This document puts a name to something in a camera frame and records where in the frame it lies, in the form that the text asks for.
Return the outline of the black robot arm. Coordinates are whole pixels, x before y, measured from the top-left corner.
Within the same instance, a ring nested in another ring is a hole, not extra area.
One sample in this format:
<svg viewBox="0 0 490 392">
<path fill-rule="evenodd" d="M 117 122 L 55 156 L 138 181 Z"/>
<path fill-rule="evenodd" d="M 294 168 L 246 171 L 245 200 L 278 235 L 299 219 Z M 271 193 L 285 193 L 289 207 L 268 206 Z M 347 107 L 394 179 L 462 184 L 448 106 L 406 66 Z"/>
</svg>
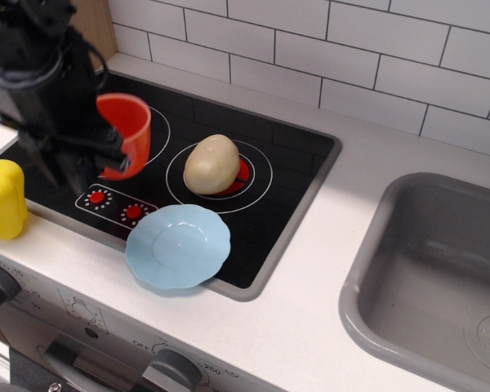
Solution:
<svg viewBox="0 0 490 392">
<path fill-rule="evenodd" d="M 124 173 L 123 137 L 99 113 L 106 66 L 70 24 L 70 1 L 0 1 L 0 123 L 54 185 L 81 194 L 106 169 Z"/>
</svg>

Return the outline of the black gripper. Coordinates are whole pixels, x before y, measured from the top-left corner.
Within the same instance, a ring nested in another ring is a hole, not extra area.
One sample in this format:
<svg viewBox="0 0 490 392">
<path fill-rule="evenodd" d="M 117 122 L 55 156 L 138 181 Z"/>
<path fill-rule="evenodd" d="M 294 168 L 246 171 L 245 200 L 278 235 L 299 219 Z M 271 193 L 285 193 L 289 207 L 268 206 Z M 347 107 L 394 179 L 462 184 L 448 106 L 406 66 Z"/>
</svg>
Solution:
<svg viewBox="0 0 490 392">
<path fill-rule="evenodd" d="M 0 119 L 19 132 L 42 174 L 76 196 L 96 172 L 124 173 L 130 166 L 122 136 L 96 106 L 108 74 L 93 69 L 95 52 L 81 38 L 0 39 Z"/>
</svg>

